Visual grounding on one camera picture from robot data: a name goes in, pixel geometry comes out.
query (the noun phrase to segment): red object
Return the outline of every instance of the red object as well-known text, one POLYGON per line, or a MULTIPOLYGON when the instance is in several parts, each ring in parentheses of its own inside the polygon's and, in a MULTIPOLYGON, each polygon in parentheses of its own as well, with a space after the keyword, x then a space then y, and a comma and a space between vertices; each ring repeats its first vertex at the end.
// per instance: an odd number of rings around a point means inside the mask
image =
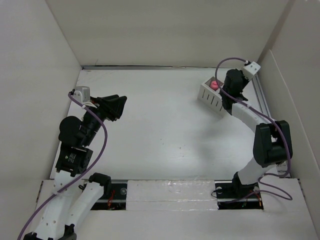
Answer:
POLYGON ((217 82, 216 81, 212 81, 210 83, 210 88, 215 90, 215 91, 217 91, 219 89, 217 82))

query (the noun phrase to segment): purple cable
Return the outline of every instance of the purple cable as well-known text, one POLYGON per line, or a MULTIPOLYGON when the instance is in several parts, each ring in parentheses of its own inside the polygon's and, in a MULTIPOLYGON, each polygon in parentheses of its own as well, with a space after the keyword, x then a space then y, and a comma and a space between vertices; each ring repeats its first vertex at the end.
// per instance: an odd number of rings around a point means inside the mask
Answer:
MULTIPOLYGON (((286 138, 285 138, 283 132, 281 131, 280 127, 276 124, 276 122, 272 118, 270 118, 269 116, 263 114, 262 112, 259 112, 258 110, 254 109, 253 107, 248 106, 248 104, 246 104, 245 102, 234 98, 233 96, 231 96, 225 90, 222 89, 221 85, 223 83, 220 80, 218 80, 218 69, 219 69, 219 67, 221 66, 222 63, 224 63, 225 61, 228 61, 228 60, 239 60, 239 61, 242 61, 242 62, 246 62, 245 59, 240 58, 240 57, 228 57, 228 58, 223 59, 216 66, 215 73, 214 73, 215 81, 216 81, 220 91, 223 92, 226 96, 228 96, 230 99, 234 100, 236 103, 239 103, 239 104, 249 108, 255 114, 266 118, 267 120, 269 120, 275 126, 275 128, 277 129, 277 131, 278 131, 278 133, 279 133, 279 135, 280 135, 280 137, 281 137, 281 139, 283 141, 283 144, 284 144, 284 149, 285 149, 285 154, 286 154, 286 158, 287 158, 287 167, 288 168, 287 168, 287 170, 286 170, 286 172, 284 174, 279 175, 279 174, 274 174, 274 173, 266 173, 264 176, 275 176, 275 177, 279 177, 279 178, 284 178, 285 176, 287 176, 290 173, 290 169, 291 169, 291 158, 290 158, 290 152, 289 152, 289 147, 288 147, 288 143, 286 141, 286 138)), ((288 197, 281 196, 281 195, 279 195, 277 193, 274 193, 274 192, 271 192, 271 191, 267 191, 267 190, 258 190, 258 191, 251 192, 251 193, 249 193, 248 195, 246 195, 246 196, 244 196, 242 198, 235 199, 235 200, 232 200, 232 201, 228 201, 226 203, 230 203, 230 204, 231 203, 235 203, 235 202, 238 202, 238 201, 240 201, 242 199, 246 199, 246 198, 250 197, 251 195, 253 195, 255 193, 261 193, 261 192, 273 194, 273 195, 276 195, 276 196, 278 196, 280 198, 283 198, 283 199, 286 199, 286 200, 289 200, 289 201, 291 201, 293 199, 292 196, 289 193, 287 193, 286 191, 282 190, 281 188, 279 188, 277 186, 274 186, 274 185, 271 185, 271 184, 267 184, 267 183, 261 182, 262 178, 263 178, 263 176, 258 179, 258 182, 260 184, 268 186, 268 187, 271 187, 271 188, 274 188, 274 189, 277 189, 277 190, 285 193, 288 197)))
MULTIPOLYGON (((80 107, 82 107, 83 105, 78 102, 77 100, 75 100, 71 93, 69 92, 68 97, 71 99, 72 102, 76 103, 77 105, 79 105, 80 107)), ((98 156, 96 157, 96 159, 94 160, 94 162, 82 173, 80 174, 78 177, 76 177, 74 180, 72 180, 71 182, 69 182, 68 184, 66 184, 64 187, 62 187, 61 189, 59 189, 57 192, 61 193, 63 192, 66 188, 70 187, 72 184, 74 184, 75 182, 77 182, 79 179, 82 179, 84 175, 86 175, 93 167, 94 165, 96 165, 96 163, 99 161, 99 159, 101 158, 102 154, 105 151, 106 145, 107 145, 107 139, 108 139, 108 132, 107 132, 107 128, 104 124, 103 121, 101 121, 101 119, 94 113, 92 112, 88 107, 84 107, 84 109, 90 113, 102 126, 103 131, 104 131, 104 142, 103 142, 103 146, 101 148, 101 151, 99 152, 98 156)), ((40 212, 41 209, 44 208, 45 205, 47 205, 47 203, 49 203, 56 195, 53 194, 51 195, 47 200, 45 200, 40 207, 38 207, 34 213, 31 215, 31 217, 28 219, 28 221, 26 221, 25 225, 23 226, 17 240, 21 240, 22 235, 24 234, 25 230, 27 229, 28 225, 32 222, 32 220, 35 218, 35 216, 40 212)))

